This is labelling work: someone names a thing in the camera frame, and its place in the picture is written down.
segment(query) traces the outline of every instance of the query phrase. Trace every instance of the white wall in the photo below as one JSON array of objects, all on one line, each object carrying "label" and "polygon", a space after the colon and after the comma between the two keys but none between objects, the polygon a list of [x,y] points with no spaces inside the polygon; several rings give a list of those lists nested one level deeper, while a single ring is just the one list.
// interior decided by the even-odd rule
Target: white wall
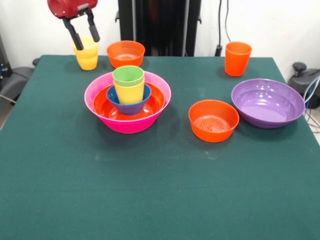
[{"label": "white wall", "polygon": [[[213,56],[218,44],[219,0],[202,0],[196,56]],[[43,54],[73,54],[71,37],[62,20],[54,17],[47,0],[0,0],[0,33],[13,67],[31,66]],[[229,0],[228,32],[232,41],[249,43],[254,57],[273,57],[287,79],[292,63],[320,67],[319,0]],[[99,0],[93,10],[101,41],[99,54],[120,40],[115,23],[118,0]],[[226,0],[221,23],[224,27]],[[81,36],[90,35],[86,16],[72,21]],[[222,44],[227,43],[224,28]]]},{"label": "white wall", "polygon": [[[227,1],[222,0],[223,56]],[[219,41],[219,0],[202,0],[202,25],[198,24],[196,56],[214,56]],[[273,57],[284,78],[292,74],[294,62],[320,68],[319,0],[229,0],[227,30],[232,41],[252,46],[252,56]]]}]

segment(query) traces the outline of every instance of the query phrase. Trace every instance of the white floor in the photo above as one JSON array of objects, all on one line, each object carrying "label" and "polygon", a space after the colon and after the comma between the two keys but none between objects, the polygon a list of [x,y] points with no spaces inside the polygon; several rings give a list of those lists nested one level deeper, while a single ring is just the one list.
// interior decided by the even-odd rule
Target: white floor
[{"label": "white floor", "polygon": [[[0,109],[0,131],[4,127],[13,108],[14,107],[12,105],[6,104],[5,107]],[[314,127],[314,126],[317,126],[317,124],[320,126],[320,107],[311,110],[311,117],[313,119],[309,118],[308,115],[305,115],[305,118],[306,120],[308,120],[309,126],[320,145],[320,127]]]}]

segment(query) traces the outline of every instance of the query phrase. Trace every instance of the red robot arm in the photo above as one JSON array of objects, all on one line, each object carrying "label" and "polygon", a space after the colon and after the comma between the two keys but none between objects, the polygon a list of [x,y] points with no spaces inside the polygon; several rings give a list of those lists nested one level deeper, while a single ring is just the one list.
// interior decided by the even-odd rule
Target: red robot arm
[{"label": "red robot arm", "polygon": [[79,34],[70,21],[84,14],[88,16],[89,29],[93,40],[96,43],[99,42],[100,37],[92,13],[92,9],[97,5],[98,0],[47,0],[47,2],[52,14],[63,20],[78,50],[83,50],[84,47]]}]

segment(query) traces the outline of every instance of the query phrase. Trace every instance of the green cup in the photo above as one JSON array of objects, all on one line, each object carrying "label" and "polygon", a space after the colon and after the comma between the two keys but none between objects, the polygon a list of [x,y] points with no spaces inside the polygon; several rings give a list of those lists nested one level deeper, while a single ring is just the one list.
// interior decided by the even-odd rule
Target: green cup
[{"label": "green cup", "polygon": [[112,77],[121,87],[134,87],[145,81],[145,72],[138,66],[121,66],[113,71]]}]

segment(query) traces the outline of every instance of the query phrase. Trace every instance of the yellow cup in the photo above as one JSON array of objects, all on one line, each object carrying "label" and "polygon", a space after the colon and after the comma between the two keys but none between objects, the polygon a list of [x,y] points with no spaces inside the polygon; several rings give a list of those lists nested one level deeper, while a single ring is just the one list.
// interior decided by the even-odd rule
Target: yellow cup
[{"label": "yellow cup", "polygon": [[120,104],[137,104],[143,100],[145,80],[135,86],[119,86],[114,83]]},{"label": "yellow cup", "polygon": [[83,50],[77,50],[76,45],[72,42],[72,48],[78,64],[83,70],[93,70],[98,64],[99,45],[92,37],[81,37]]}]

